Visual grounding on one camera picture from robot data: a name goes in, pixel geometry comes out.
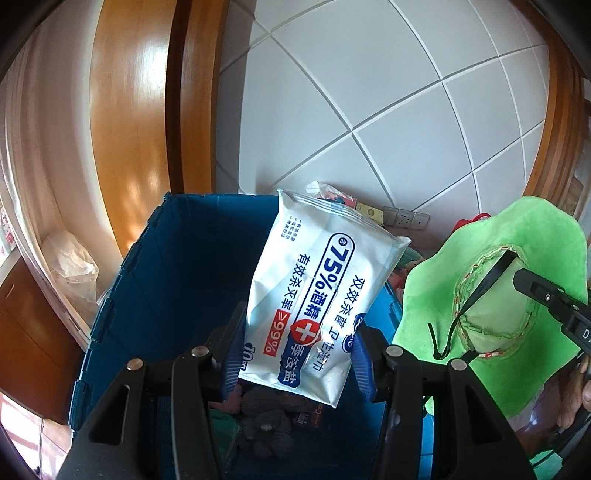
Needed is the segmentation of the person's hand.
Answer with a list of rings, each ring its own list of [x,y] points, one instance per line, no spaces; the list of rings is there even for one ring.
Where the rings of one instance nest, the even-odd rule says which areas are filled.
[[[590,357],[585,355],[576,371],[569,379],[559,409],[557,425],[562,429],[568,429],[573,424],[576,414],[581,407],[587,412],[591,411],[591,385],[585,379],[590,369]]]

